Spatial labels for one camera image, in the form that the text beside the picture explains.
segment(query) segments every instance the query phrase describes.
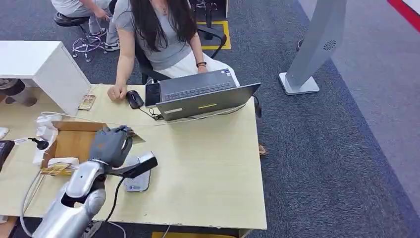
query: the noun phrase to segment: plug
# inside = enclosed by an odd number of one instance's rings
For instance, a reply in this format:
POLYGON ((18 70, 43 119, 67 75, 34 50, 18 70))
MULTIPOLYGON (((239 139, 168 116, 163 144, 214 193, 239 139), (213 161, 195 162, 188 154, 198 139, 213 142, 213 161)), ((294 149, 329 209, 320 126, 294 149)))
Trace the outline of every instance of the plug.
POLYGON ((45 140, 37 140, 35 138, 28 138, 28 139, 29 140, 32 140, 35 143, 37 143, 37 148, 39 150, 45 150, 48 147, 48 145, 49 145, 48 141, 45 141, 45 140))

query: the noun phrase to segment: cardboard box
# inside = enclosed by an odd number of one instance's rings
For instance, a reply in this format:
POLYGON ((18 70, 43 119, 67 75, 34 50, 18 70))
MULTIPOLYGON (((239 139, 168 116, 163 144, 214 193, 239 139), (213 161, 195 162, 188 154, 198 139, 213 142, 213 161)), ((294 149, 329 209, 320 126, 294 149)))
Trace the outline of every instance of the cardboard box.
MULTIPOLYGON (((58 129, 58 136, 51 147, 44 153, 41 174, 51 175, 46 170, 51 158, 75 157, 79 164, 89 158, 89 148, 95 138, 95 132, 106 126, 104 123, 80 121, 53 121, 58 129)), ((64 169, 56 175, 71 175, 72 170, 64 169)))

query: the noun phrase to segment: stand base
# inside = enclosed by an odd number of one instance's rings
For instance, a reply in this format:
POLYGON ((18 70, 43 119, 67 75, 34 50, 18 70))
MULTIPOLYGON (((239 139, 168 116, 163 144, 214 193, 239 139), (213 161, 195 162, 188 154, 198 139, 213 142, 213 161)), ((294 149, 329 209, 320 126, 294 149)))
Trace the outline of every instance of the stand base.
POLYGON ((300 88, 290 87, 289 82, 286 79, 286 73, 280 73, 279 78, 287 95, 319 92, 319 87, 312 77, 310 77, 300 88))

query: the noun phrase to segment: gray stand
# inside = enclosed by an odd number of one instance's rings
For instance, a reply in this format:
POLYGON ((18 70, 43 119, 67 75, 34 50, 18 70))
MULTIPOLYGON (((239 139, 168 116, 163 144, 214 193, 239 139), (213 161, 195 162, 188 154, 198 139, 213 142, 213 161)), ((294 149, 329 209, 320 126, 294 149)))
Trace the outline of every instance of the gray stand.
POLYGON ((304 94, 304 93, 316 93, 319 91, 318 85, 315 83, 314 78, 310 77, 306 82, 299 88, 292 88, 286 79, 286 73, 279 74, 280 81, 283 84, 284 91, 287 95, 304 94))
POLYGON ((347 0, 318 0, 302 47, 280 82, 287 95, 319 91, 312 75, 343 40, 347 0))

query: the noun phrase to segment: foot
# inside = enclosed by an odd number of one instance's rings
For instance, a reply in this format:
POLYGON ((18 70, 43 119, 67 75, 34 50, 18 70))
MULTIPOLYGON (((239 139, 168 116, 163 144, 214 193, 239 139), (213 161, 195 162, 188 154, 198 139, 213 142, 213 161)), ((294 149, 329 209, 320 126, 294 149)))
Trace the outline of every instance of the foot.
POLYGON ((99 32, 96 33, 90 33, 89 36, 96 36, 101 38, 102 36, 104 36, 106 34, 107 30, 106 28, 101 28, 101 30, 99 32))
POLYGON ((119 50, 119 42, 114 44, 108 44, 105 42, 105 50, 106 51, 117 51, 119 50))
POLYGON ((91 238, 94 236, 94 234, 99 230, 101 227, 102 222, 94 222, 91 221, 86 228, 85 232, 83 233, 82 237, 80 238, 91 238))
POLYGON ((264 156, 267 153, 267 151, 265 150, 264 146, 262 146, 261 144, 258 144, 258 150, 260 151, 260 156, 264 156))

